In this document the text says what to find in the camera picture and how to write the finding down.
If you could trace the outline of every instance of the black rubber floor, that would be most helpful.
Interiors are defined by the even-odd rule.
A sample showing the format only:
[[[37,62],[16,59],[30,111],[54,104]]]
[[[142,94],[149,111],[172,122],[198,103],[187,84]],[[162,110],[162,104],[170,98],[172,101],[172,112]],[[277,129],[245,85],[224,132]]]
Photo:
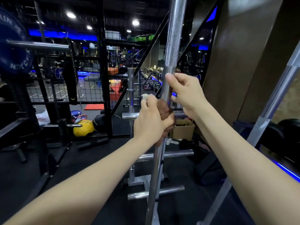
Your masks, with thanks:
[[[128,138],[113,139],[109,144],[79,152],[75,145],[64,156],[57,172],[48,183],[53,187],[80,170],[99,161]],[[166,150],[176,150],[169,145]],[[16,153],[0,153],[0,223],[17,212],[39,178],[38,161],[34,152],[26,152],[28,162],[21,164]],[[136,175],[151,174],[152,162],[136,163]],[[192,176],[193,163],[185,157],[166,159],[163,170],[169,180],[162,187],[184,185],[185,191],[160,197],[158,215],[160,224],[195,225],[203,219],[220,189],[220,185],[202,187]],[[127,194],[143,191],[142,186],[122,189],[119,184],[93,224],[144,224],[146,200],[127,201]],[[212,224],[254,224],[234,191],[228,194]]]

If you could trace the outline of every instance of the ceiling light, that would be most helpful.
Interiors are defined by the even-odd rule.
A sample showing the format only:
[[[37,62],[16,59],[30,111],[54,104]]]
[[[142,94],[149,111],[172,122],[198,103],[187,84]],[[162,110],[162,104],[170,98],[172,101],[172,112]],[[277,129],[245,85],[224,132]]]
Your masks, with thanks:
[[[133,20],[133,21],[132,21],[132,25],[133,25],[133,26],[138,26],[138,25],[140,25],[140,23],[139,23],[138,20]]]
[[[75,16],[74,13],[72,13],[72,12],[67,12],[67,16],[68,16],[69,18],[72,18],[72,19],[75,19],[75,18],[76,18],[76,16]]]
[[[38,21],[36,21],[36,22],[39,24],[39,22],[38,22]],[[42,24],[45,24],[43,21],[41,21],[41,23],[42,23]]]

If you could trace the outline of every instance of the white plastic bag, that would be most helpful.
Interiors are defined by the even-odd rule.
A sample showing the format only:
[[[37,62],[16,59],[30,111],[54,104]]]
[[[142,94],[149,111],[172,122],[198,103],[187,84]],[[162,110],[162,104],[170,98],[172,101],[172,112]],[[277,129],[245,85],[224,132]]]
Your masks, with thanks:
[[[50,123],[49,115],[47,110],[41,114],[36,114],[39,125],[45,125]]]

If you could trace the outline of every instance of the cardboard box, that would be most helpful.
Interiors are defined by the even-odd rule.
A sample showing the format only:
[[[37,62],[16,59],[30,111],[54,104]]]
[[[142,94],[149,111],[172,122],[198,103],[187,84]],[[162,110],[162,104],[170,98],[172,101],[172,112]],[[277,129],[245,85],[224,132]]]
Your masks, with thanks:
[[[188,119],[176,120],[174,129],[170,132],[173,139],[192,140],[195,125]]]

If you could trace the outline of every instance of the weight plate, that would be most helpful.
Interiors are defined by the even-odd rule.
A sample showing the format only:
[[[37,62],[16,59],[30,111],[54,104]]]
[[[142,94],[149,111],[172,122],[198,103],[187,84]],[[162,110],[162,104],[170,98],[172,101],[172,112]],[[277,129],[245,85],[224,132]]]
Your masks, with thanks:
[[[4,8],[0,8],[0,32],[0,68],[7,74],[28,73],[32,69],[32,50],[11,46],[6,40],[29,41],[29,38],[22,24]]]

